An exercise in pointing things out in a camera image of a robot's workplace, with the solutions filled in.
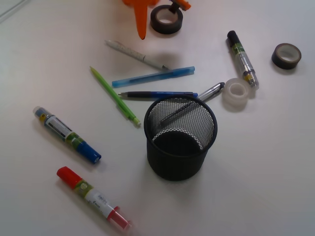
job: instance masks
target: blue marker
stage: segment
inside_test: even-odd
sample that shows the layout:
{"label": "blue marker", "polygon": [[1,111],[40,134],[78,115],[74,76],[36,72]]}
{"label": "blue marker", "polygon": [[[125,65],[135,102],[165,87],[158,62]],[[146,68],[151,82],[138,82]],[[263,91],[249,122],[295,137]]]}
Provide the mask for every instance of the blue marker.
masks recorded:
{"label": "blue marker", "polygon": [[102,156],[98,154],[90,145],[87,144],[79,135],[74,133],[55,115],[42,107],[35,107],[33,110],[35,116],[43,123],[43,125],[52,130],[64,142],[73,147],[78,153],[83,155],[93,164],[96,163]]}
{"label": "blue marker", "polygon": [[114,88],[117,88],[117,87],[135,85],[135,84],[146,83],[146,82],[151,82],[151,81],[156,81],[156,80],[165,80],[165,79],[181,77],[185,75],[191,75],[194,73],[194,71],[195,71],[194,66],[175,69],[175,70],[168,70],[168,71],[160,72],[156,74],[144,75],[144,76],[133,77],[130,79],[113,81],[112,86]]}
{"label": "blue marker", "polygon": [[191,97],[197,97],[198,93],[195,92],[148,92],[148,91],[139,91],[139,92],[119,92],[119,96],[122,97],[141,97],[141,98],[163,98],[171,95],[186,95]]}

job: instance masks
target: red marker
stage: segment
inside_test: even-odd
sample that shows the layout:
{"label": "red marker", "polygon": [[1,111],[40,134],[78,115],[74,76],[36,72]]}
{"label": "red marker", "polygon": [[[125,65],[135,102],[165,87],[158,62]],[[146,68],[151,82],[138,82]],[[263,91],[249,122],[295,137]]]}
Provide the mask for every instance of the red marker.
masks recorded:
{"label": "red marker", "polygon": [[79,177],[67,166],[60,168],[57,175],[66,182],[80,197],[96,208],[105,218],[124,234],[130,235],[133,231],[131,221],[121,213],[119,206],[110,204],[105,196]]}

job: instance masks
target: orange object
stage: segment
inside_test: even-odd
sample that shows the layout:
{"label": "orange object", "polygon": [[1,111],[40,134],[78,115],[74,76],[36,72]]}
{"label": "orange object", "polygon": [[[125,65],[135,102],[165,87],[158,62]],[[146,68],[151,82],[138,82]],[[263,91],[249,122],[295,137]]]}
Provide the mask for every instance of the orange object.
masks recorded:
{"label": "orange object", "polygon": [[123,0],[124,4],[133,6],[139,37],[143,40],[147,34],[148,6],[156,5],[159,0]]}
{"label": "orange object", "polygon": [[171,0],[171,1],[173,3],[177,3],[183,11],[187,11],[189,8],[191,8],[191,5],[187,1],[184,1],[184,0]]}

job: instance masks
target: tape roll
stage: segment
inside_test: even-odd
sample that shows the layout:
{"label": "tape roll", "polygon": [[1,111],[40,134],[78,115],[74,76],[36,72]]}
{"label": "tape roll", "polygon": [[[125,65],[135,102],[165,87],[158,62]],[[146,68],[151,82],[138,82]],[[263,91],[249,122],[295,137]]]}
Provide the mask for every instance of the tape roll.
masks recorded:
{"label": "tape roll", "polygon": [[302,58],[300,50],[292,44],[279,44],[272,54],[272,62],[279,68],[290,70],[297,66]]}
{"label": "tape roll", "polygon": [[234,107],[245,106],[250,97],[251,87],[243,79],[234,78],[225,83],[222,97]]}
{"label": "tape roll", "polygon": [[[180,9],[177,9],[175,14],[172,14],[170,9],[170,5],[161,5],[153,9],[151,12],[151,26],[152,28],[162,34],[173,34],[179,31],[183,24],[183,14],[180,11]],[[159,15],[164,13],[170,13],[174,15],[172,16],[172,22],[171,23],[164,23],[159,20]]]}

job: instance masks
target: pen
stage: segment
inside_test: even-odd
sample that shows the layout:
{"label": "pen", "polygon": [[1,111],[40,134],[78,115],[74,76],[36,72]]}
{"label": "pen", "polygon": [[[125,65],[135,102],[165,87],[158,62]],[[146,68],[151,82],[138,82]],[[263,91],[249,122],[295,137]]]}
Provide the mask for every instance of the pen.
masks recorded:
{"label": "pen", "polygon": [[197,97],[198,93],[195,92],[149,92],[149,91],[139,91],[139,92],[119,92],[119,96],[122,97],[154,97],[162,98],[171,95],[187,95],[192,97]]}
{"label": "pen", "polygon": [[258,89],[259,82],[256,77],[256,72],[235,31],[230,31],[227,34],[227,39],[235,55],[235,62],[242,73],[243,79],[247,81],[252,88]]}
{"label": "pen", "polygon": [[115,91],[109,86],[109,84],[103,79],[103,77],[90,66],[92,73],[97,78],[97,80],[100,82],[101,85],[106,89],[106,91],[109,93],[109,95],[112,96],[112,98],[117,103],[119,109],[123,112],[123,114],[133,121],[137,126],[141,125],[141,122],[137,119],[137,117],[134,115],[134,113],[129,109],[129,107],[121,100],[121,98],[115,93]]}
{"label": "pen", "polygon": [[57,171],[57,175],[73,189],[77,195],[100,212],[111,225],[115,226],[124,235],[130,235],[134,232],[131,221],[125,218],[119,206],[110,203],[104,194],[79,177],[67,166],[60,168]]}
{"label": "pen", "polygon": [[121,44],[120,42],[117,41],[110,41],[110,40],[105,40],[106,44],[113,48],[116,49],[122,53],[125,53],[126,55],[133,57],[139,61],[142,61],[143,63],[146,63],[147,65],[153,66],[157,69],[161,69],[161,70],[169,70],[169,67],[155,61],[154,59],[141,54],[139,52],[136,52],[135,50],[126,47],[125,45]]}
{"label": "pen", "polygon": [[[209,88],[207,91],[204,91],[202,94],[197,96],[197,98],[200,99],[201,101],[205,101],[205,100],[215,96],[217,93],[219,93],[221,91],[221,89],[224,88],[224,85],[225,85],[224,82],[218,83],[218,84],[214,85],[213,87]],[[183,107],[179,108],[178,110],[174,111],[173,113],[169,114],[167,117],[165,117],[161,121],[161,125],[165,125],[166,121],[168,121],[169,119],[171,119],[175,115],[179,114],[180,112],[184,111],[185,109],[187,109],[191,105],[192,105],[192,103],[188,103],[188,104],[184,105]]]}
{"label": "pen", "polygon": [[220,92],[222,88],[224,88],[224,85],[225,85],[224,82],[218,83],[213,87],[209,88],[207,91],[204,91],[197,98],[200,99],[201,101],[205,101],[209,98],[212,98],[214,95]]}
{"label": "pen", "polygon": [[168,70],[168,71],[160,72],[156,74],[144,75],[144,76],[138,76],[138,77],[133,77],[133,78],[124,79],[124,80],[113,81],[112,86],[114,88],[117,88],[117,87],[135,85],[135,84],[146,83],[146,82],[151,82],[151,81],[156,81],[156,80],[165,80],[165,79],[170,79],[174,77],[190,75],[190,74],[193,74],[194,71],[195,71],[194,66],[175,69],[175,70]]}
{"label": "pen", "polygon": [[73,132],[55,115],[42,107],[35,107],[33,110],[35,116],[43,125],[53,131],[65,143],[73,147],[78,153],[83,155],[92,163],[96,163],[102,156],[98,154],[90,145],[87,144],[79,135]]}

